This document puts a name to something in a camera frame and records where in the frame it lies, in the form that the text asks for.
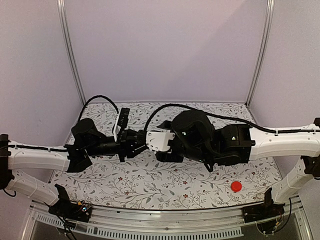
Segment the red round bottle cap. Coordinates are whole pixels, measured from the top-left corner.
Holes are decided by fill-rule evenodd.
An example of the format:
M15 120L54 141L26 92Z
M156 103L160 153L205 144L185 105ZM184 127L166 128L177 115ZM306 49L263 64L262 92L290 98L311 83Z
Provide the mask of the red round bottle cap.
M230 185L230 188L234 193L238 193L242 190L243 186L240 181L233 181Z

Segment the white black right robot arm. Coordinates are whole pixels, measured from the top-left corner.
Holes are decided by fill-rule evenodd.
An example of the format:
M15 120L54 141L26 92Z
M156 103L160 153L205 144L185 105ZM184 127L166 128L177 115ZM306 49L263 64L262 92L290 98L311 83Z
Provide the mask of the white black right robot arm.
M320 127L315 123L296 128L264 128L238 120L215 129L202 110L185 110L172 121L164 121L162 132L149 131L146 144L160 162L184 158L214 165L232 166L269 157L300 156L284 179L264 194L258 213L269 218L311 179L320 177Z

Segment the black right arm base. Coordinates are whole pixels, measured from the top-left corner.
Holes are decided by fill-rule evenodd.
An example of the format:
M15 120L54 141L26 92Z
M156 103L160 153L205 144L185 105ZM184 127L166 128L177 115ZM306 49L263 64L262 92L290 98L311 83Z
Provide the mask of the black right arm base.
M285 204L276 204L272 199L272 188L264 193L263 203L245 206L241 209L245 223L251 223L268 218L277 217L285 213Z

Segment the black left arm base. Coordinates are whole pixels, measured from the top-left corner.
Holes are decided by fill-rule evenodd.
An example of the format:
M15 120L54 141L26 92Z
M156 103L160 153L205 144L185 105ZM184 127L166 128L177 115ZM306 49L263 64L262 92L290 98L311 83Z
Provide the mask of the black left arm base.
M48 212L64 219L88 223L92 215L92 204L84 200L72 202L63 186L54 186L58 191L58 201L48 207Z

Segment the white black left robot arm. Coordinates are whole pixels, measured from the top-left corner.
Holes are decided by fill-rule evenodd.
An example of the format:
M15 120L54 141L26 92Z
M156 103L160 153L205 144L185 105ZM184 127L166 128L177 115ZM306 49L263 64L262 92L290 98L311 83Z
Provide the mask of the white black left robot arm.
M117 155L121 162L133 158L147 149L144 131L120 128L117 136L106 136L98 131L90 118L80 120L71 132L73 144L60 146L26 145L0 135L0 188L12 190L29 198L54 206L63 216L74 213L66 190L54 187L22 169L58 170L66 173L80 173L92 165L92 157Z

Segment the floral patterned table mat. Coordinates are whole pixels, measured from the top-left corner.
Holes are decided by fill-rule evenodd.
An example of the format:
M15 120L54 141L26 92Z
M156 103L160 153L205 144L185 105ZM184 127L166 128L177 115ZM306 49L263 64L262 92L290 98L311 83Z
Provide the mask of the floral patterned table mat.
M142 130L151 113L164 102L123 102L118 108L130 108L128 128ZM209 113L254 122L241 103L181 103ZM110 103L91 103L82 115L91 118L97 129L111 135L116 111ZM229 207L260 202L264 192L282 179L273 158L247 164L213 167L199 162L162 163L147 150L135 158L120 162L118 156L93 158L92 166L80 173L55 171L51 184L63 186L73 201L84 200L108 207L175 210ZM239 192L231 184L242 185Z

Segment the aluminium front rail frame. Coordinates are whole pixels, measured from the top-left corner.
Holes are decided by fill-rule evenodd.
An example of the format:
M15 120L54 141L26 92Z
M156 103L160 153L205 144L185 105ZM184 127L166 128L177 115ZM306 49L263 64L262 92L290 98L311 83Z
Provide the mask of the aluminium front rail frame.
M279 231L267 233L273 218L245 222L241 206L194 210L136 210L95 206L89 222L74 222L71 233L33 202L23 240L314 240L298 196L285 206Z

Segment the aluminium back left post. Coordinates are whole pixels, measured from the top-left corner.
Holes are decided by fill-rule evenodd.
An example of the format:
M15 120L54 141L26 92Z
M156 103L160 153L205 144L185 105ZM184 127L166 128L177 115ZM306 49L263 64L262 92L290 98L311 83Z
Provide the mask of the aluminium back left post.
M86 103L85 91L81 83L80 74L78 71L77 62L76 62L76 58L75 58L75 54L72 46L65 1L57 0L56 2L57 2L59 21L60 21L62 36L63 36L64 45L66 49L66 54L69 61L70 70L72 73L72 77L73 77L73 81L75 84L78 97L80 99L81 104L84 106Z

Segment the aluminium post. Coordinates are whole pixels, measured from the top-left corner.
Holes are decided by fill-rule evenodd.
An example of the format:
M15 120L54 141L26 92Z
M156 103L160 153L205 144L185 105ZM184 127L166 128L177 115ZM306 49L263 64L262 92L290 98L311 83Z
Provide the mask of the aluminium post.
M73 77L73 81L75 84L78 97L80 99L81 104L84 106L86 103L85 91L81 83L80 74L78 71L77 62L76 62L76 58L75 58L75 54L72 46L65 1L57 0L56 2L57 2L59 21L60 21L62 36L63 36L64 45L66 49L66 54L69 61L70 70L72 73L72 77Z
M250 108L250 106L253 102L256 88L257 88L257 85L259 82L261 70L263 67L263 62L264 62L265 54L267 51L268 40L269 40L271 27L272 27L274 7L275 7L275 1L274 0L267 0L265 18L264 18L264 24L263 24L263 30L262 30L262 37L261 37L261 41L260 41L258 56L257 56L256 64L254 67L252 80L251 80L251 84L249 87L249 92L248 92L246 102L245 102L245 104L248 108Z

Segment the aluminium back right post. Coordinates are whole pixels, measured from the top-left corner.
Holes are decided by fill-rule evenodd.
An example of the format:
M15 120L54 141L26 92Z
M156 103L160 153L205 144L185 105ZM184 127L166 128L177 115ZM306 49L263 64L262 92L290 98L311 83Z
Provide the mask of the aluminium back right post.
M257 85L259 82L261 70L263 67L263 62L264 62L265 54L267 51L268 40L269 40L271 27L272 27L274 7L275 7L275 1L274 0L267 0L265 18L264 18L264 24L263 24L263 30L262 30L262 37L261 37L261 41L260 41L258 56L257 56L256 64L254 67L252 80L251 80L251 84L249 87L249 92L248 92L246 102L245 102L245 104L248 108L250 108L250 106L253 102L256 88L257 88Z

